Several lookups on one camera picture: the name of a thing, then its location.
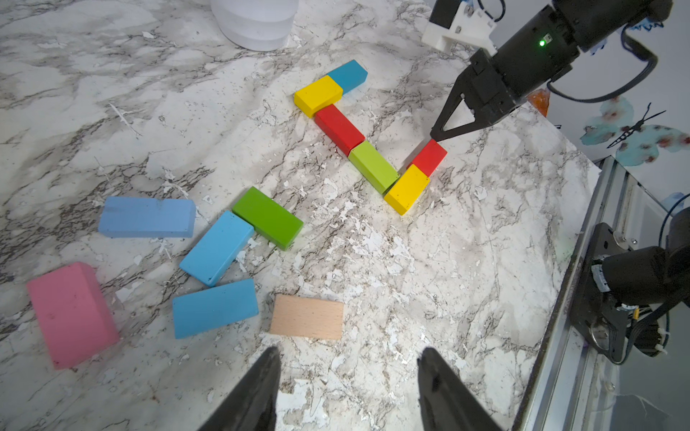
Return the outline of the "natural wood block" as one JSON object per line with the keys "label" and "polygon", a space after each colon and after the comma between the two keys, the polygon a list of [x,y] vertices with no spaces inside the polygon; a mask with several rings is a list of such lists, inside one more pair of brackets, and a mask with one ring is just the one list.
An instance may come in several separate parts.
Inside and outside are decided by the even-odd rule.
{"label": "natural wood block", "polygon": [[341,339],[344,304],[277,295],[269,333],[311,339]]}

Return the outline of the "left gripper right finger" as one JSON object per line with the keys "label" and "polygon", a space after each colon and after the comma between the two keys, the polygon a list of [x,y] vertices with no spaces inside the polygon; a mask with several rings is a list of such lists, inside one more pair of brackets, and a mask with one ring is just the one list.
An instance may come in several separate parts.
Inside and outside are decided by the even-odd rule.
{"label": "left gripper right finger", "polygon": [[424,430],[501,430],[435,348],[417,364]]}

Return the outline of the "teal block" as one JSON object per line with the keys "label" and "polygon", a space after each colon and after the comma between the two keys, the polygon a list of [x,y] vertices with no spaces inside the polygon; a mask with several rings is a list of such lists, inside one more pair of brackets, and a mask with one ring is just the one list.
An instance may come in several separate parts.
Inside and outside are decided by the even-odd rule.
{"label": "teal block", "polygon": [[366,82],[368,71],[358,61],[351,60],[327,75],[338,84],[344,94],[347,94]]}

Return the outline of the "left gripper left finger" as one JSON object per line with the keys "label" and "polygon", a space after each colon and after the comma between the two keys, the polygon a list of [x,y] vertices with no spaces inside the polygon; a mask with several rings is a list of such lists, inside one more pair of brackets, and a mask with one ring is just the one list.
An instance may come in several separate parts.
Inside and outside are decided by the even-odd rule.
{"label": "left gripper left finger", "polygon": [[267,348],[199,431],[273,431],[280,388],[280,351]]}

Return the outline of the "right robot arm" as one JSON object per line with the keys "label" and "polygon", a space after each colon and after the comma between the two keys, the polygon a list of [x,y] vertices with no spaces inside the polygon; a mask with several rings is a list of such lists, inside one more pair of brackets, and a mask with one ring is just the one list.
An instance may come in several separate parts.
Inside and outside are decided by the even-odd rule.
{"label": "right robot arm", "polygon": [[[688,147],[688,135],[654,126],[649,116],[623,127],[614,120],[623,108],[624,93],[643,82],[659,62],[629,30],[662,24],[672,7],[670,1],[553,1],[496,46],[491,35],[497,18],[481,2],[436,2],[423,42],[441,51],[461,42],[475,52],[457,77],[431,137],[440,142],[498,124],[538,88],[553,91],[581,53],[618,34],[623,49],[643,63],[643,70],[619,89],[595,98],[602,118],[586,129],[585,140],[608,143],[619,161],[634,164],[652,161],[660,148]],[[667,212],[654,246],[632,250],[615,244],[607,224],[596,227],[584,276],[575,289],[571,323],[600,354],[621,365],[633,349],[658,355],[668,342],[659,320],[688,300],[689,203],[679,199]]]}

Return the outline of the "yellow block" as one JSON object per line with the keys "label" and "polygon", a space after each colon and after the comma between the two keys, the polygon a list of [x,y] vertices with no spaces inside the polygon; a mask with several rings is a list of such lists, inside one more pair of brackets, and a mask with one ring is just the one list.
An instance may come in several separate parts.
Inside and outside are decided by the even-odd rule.
{"label": "yellow block", "polygon": [[385,201],[404,216],[429,185],[429,177],[412,164],[384,196]]}
{"label": "yellow block", "polygon": [[342,87],[327,75],[297,91],[294,102],[308,118],[313,118],[318,111],[338,102],[342,96]]}

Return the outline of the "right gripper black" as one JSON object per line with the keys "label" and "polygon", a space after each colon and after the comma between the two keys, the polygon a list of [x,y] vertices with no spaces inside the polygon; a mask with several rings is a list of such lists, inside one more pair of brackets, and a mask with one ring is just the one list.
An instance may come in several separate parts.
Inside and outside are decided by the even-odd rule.
{"label": "right gripper black", "polygon": [[[656,68],[657,56],[627,31],[648,20],[663,23],[671,1],[553,1],[506,41],[494,55],[477,53],[456,79],[440,115],[431,128],[437,142],[492,126],[491,116],[505,116],[537,87],[581,103],[598,103],[628,92]],[[571,71],[578,56],[609,35],[645,64],[643,71],[622,87],[598,97],[577,98],[556,90],[553,83]]]}

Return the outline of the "red block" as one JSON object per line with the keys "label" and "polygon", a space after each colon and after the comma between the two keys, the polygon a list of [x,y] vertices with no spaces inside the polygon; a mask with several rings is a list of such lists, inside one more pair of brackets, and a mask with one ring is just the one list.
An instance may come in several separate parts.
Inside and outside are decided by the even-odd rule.
{"label": "red block", "polygon": [[447,150],[436,140],[431,139],[417,156],[413,158],[411,165],[416,166],[427,177],[431,177],[446,156]]}
{"label": "red block", "polygon": [[314,121],[345,156],[350,156],[350,152],[366,140],[334,104],[318,111]]}

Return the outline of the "pink block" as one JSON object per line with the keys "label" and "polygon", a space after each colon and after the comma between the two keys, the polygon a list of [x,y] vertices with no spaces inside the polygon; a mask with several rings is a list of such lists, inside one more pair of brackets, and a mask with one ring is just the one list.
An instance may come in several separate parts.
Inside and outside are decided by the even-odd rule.
{"label": "pink block", "polygon": [[55,369],[78,366],[120,340],[95,270],[84,262],[27,283]]}

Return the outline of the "lime green block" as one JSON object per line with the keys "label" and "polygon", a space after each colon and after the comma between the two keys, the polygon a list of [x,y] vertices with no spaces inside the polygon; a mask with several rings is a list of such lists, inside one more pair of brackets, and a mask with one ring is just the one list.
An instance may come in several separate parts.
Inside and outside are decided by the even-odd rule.
{"label": "lime green block", "polygon": [[380,195],[399,179],[397,170],[367,140],[350,151],[349,160]]}

